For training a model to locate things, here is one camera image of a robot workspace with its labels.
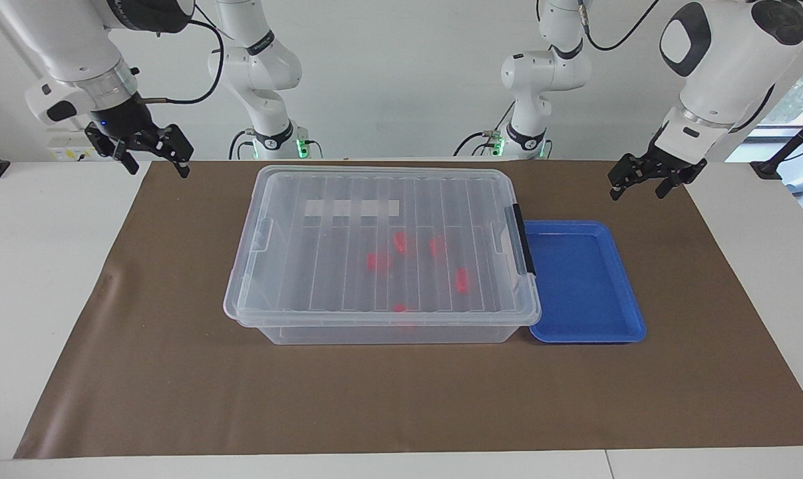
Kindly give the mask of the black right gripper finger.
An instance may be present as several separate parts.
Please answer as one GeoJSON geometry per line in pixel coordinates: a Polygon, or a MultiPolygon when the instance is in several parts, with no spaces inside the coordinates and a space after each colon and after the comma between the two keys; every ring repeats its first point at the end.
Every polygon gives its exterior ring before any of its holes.
{"type": "Polygon", "coordinates": [[[88,125],[84,129],[85,136],[100,157],[112,158],[127,170],[130,175],[136,175],[139,164],[133,155],[128,152],[123,140],[113,140],[103,134],[96,125],[88,125]]]}
{"type": "Polygon", "coordinates": [[[180,177],[188,178],[194,147],[178,125],[170,124],[165,128],[158,128],[150,152],[173,164],[180,177]]]}

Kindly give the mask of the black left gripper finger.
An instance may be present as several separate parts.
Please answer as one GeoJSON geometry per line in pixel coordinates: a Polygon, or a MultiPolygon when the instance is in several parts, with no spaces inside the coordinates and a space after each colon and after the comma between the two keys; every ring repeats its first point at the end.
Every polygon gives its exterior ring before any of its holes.
{"type": "Polygon", "coordinates": [[[657,199],[665,199],[665,197],[675,188],[689,184],[693,181],[693,174],[691,172],[668,172],[665,178],[655,188],[657,199]]]}
{"type": "Polygon", "coordinates": [[[611,199],[619,200],[628,188],[647,179],[647,160],[633,154],[624,154],[611,167],[607,178],[611,185],[611,199]]]}

